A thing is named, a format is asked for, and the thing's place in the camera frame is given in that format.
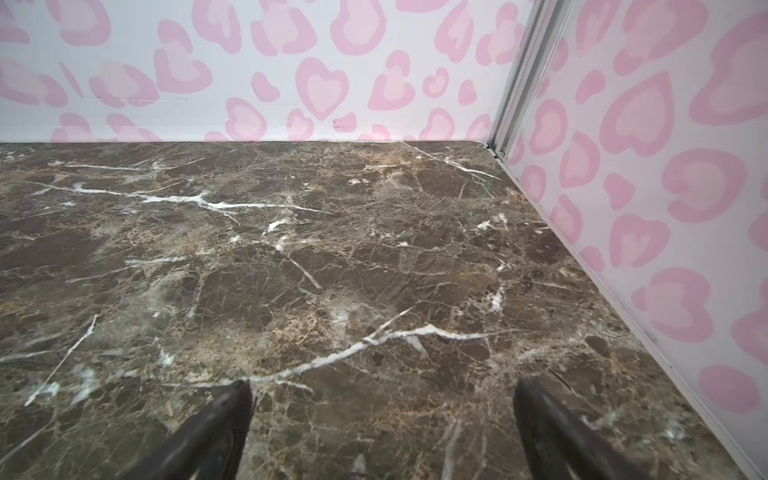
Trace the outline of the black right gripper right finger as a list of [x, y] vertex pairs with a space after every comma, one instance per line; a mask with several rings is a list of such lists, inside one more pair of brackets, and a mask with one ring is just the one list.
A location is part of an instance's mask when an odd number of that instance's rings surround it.
[[536, 378], [518, 380], [513, 412], [528, 469], [535, 480], [646, 479]]

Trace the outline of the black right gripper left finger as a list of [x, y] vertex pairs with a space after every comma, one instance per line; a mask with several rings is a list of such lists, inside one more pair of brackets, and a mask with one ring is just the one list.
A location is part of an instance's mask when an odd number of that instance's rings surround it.
[[124, 479], [234, 479], [253, 415], [250, 384], [237, 380], [185, 420]]

